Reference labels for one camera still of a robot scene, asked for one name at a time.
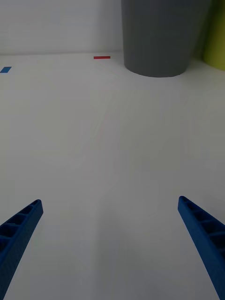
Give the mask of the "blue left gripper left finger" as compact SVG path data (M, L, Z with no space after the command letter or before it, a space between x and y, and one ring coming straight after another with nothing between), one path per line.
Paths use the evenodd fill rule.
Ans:
M43 215L35 200L0 226L0 299L4 299L33 232Z

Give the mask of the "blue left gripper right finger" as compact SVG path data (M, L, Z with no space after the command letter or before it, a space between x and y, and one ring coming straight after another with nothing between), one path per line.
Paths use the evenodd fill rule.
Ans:
M184 196L179 197L178 212L219 299L225 299L225 225Z

